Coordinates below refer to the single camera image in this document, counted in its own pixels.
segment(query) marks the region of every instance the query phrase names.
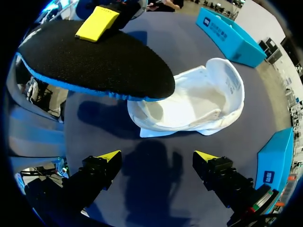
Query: blue box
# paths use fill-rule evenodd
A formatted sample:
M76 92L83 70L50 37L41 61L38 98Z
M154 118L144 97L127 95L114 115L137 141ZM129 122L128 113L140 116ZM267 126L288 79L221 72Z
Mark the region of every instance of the blue box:
M264 51L247 32L219 13L201 8L196 24L228 60L257 67L266 58Z
M258 172L255 188L264 183L281 192L287 184L293 160L294 131L293 128L276 132L269 142L258 153ZM274 204L266 211L269 213Z

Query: dark clothing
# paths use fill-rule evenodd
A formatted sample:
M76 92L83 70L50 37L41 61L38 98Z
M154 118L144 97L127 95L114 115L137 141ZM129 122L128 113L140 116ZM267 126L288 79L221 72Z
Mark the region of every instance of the dark clothing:
M183 7L183 1L184 0L172 0L172 2L175 5L180 6L180 8ZM175 12L175 10L172 7L166 6L162 3L154 12Z

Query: person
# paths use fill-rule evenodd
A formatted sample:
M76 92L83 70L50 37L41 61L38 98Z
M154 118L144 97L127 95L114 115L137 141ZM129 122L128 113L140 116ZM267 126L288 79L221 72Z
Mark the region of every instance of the person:
M183 7L184 0L162 0L162 3L159 6L154 6L154 3L147 5L147 11L154 12L175 12L180 10Z

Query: black foam pad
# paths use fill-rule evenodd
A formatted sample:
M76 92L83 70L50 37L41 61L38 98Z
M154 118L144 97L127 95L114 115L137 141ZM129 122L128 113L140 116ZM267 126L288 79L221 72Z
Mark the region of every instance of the black foam pad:
M174 92L172 72L153 50L121 31L107 30L97 43L77 39L82 23L52 21L35 28L18 50L33 76L69 90L147 101Z

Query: dark blue tablecloth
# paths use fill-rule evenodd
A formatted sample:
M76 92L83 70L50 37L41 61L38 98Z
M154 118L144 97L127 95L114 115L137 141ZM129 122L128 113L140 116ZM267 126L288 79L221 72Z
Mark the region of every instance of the dark blue tablecloth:
M210 58L224 58L195 25L195 19L178 13L144 13L124 31L145 42L177 75L205 65ZM128 115L126 101L69 92L65 137L71 173L89 155L117 149L123 154L123 167L113 184L88 209L92 218L116 227L226 225L232 210L203 186L192 168L194 150L227 156L241 174L255 179L257 152L276 132L271 103L257 71L234 66L245 86L242 115L230 127L208 137L178 132L142 139ZM146 62L146 67L153 67L152 62Z

